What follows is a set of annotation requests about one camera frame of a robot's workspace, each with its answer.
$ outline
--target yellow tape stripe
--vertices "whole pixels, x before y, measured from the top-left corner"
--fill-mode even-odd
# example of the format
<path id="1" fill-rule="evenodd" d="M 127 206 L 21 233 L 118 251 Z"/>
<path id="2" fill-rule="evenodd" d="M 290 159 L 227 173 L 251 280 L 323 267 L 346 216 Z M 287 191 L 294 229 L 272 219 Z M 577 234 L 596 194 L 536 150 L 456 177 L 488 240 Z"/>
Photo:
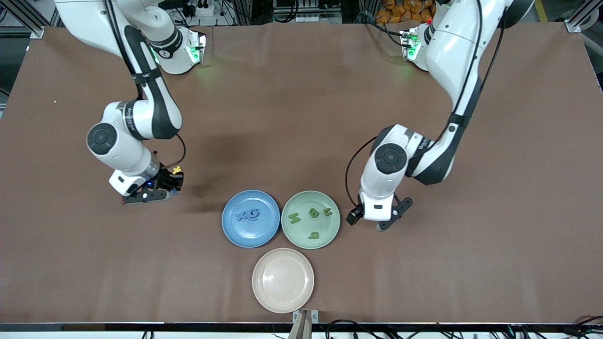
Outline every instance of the yellow tape stripe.
<path id="1" fill-rule="evenodd" d="M 538 13 L 540 22 L 549 22 L 549 19 L 546 17 L 545 8 L 542 6 L 542 1 L 534 0 L 534 6 L 536 7 L 536 13 Z"/>

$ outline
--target plate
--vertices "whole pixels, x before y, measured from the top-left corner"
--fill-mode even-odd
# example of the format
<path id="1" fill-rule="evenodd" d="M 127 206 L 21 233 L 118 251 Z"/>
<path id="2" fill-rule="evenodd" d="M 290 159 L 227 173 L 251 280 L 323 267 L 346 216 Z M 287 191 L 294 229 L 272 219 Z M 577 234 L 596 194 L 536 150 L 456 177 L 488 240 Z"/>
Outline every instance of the plate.
<path id="1" fill-rule="evenodd" d="M 335 238 L 341 224 L 333 199 L 317 191 L 304 191 L 291 197 L 280 220 L 287 238 L 306 250 L 326 246 Z"/>
<path id="2" fill-rule="evenodd" d="M 255 189 L 236 194 L 222 212 L 226 237 L 248 249 L 270 241 L 279 229 L 279 222 L 279 205 L 270 195 Z"/>
<path id="3" fill-rule="evenodd" d="M 275 249 L 258 260 L 251 285 L 257 301 L 275 313 L 302 308 L 314 289 L 314 271 L 303 254 Z"/>

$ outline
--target brown table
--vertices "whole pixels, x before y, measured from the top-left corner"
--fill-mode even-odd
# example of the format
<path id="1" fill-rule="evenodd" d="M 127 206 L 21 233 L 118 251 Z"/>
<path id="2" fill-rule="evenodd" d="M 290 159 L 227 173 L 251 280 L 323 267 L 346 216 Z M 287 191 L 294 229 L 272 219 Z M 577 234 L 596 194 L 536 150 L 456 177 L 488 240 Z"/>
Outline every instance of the brown table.
<path id="1" fill-rule="evenodd" d="M 105 105 L 130 100 L 123 62 L 48 28 L 32 40 L 0 122 L 3 322 L 278 322 L 251 272 L 279 232 L 242 249 L 221 209 L 245 189 L 282 207 L 293 194 L 351 208 L 347 161 L 381 128 L 437 137 L 450 101 L 362 25 L 202 28 L 207 65 L 166 76 L 188 146 L 171 201 L 121 206 L 85 137 Z M 487 67 L 494 41 L 481 71 Z M 520 24 L 498 60 L 442 184 L 406 179 L 415 204 L 385 233 L 347 224 L 301 250 L 322 320 L 572 322 L 603 313 L 603 95 L 582 39 Z M 177 139 L 146 142 L 164 162 Z M 351 172 L 352 189 L 367 154 Z"/>

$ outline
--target black strap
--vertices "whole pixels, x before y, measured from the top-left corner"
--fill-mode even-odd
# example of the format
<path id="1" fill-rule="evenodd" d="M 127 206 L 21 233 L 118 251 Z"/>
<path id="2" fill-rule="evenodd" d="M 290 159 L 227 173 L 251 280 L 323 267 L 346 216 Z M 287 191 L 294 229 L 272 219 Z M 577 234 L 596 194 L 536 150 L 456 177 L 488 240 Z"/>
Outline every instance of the black strap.
<path id="1" fill-rule="evenodd" d="M 448 123 L 467 127 L 467 126 L 469 126 L 470 120 L 471 120 L 471 116 L 462 116 L 462 115 L 452 113 L 452 114 L 450 114 L 450 117 L 448 118 Z"/>
<path id="2" fill-rule="evenodd" d="M 159 77 L 161 77 L 161 70 L 159 69 L 159 67 L 152 69 L 147 73 L 132 74 L 132 79 L 136 84 L 149 83 Z"/>

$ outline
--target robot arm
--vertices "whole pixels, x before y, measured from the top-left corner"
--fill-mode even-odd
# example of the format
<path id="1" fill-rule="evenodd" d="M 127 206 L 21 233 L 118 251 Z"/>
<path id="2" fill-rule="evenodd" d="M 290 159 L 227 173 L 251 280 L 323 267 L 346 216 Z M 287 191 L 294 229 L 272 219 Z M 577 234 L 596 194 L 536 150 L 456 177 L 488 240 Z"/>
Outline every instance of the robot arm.
<path id="1" fill-rule="evenodd" d="M 378 228 L 386 230 L 412 205 L 410 198 L 399 201 L 395 196 L 405 176 L 433 185 L 450 174 L 456 149 L 479 98 L 479 60 L 512 1 L 451 1 L 438 9 L 430 25 L 422 24 L 403 37 L 403 43 L 411 45 L 404 48 L 404 55 L 431 73 L 450 96 L 453 109 L 436 141 L 402 125 L 379 133 L 362 173 L 360 206 L 351 211 L 350 224 L 364 216 L 380 221 Z M 394 199 L 397 205 L 392 206 Z"/>
<path id="2" fill-rule="evenodd" d="M 124 196 L 125 202 L 163 200 L 169 198 L 169 191 L 180 190 L 183 175 L 169 173 L 141 141 L 173 138 L 182 127 L 182 116 L 166 87 L 155 55 L 147 46 L 147 39 L 109 1 L 56 0 L 57 10 L 67 29 L 84 43 L 127 59 L 134 82 L 142 86 L 146 96 L 145 100 L 107 105 L 101 122 L 88 132 L 87 146 L 97 159 L 115 170 L 109 182 Z M 165 12 L 161 16 L 162 10 L 158 8 L 149 11 L 126 8 L 132 13 L 141 12 L 131 16 L 137 17 L 137 26 L 145 30 L 147 37 L 160 39 L 162 34 L 168 36 L 163 42 L 155 42 L 165 48 L 159 49 L 159 54 L 164 56 L 161 62 L 166 71 L 183 72 L 200 61 L 198 49 L 193 49 L 197 51 L 196 55 L 191 53 L 182 41 L 183 34 Z M 145 15 L 151 15 L 154 20 L 143 24 Z M 123 50 L 115 39 L 113 27 L 119 34 Z M 162 53 L 163 50 L 171 52 L 168 55 Z"/>

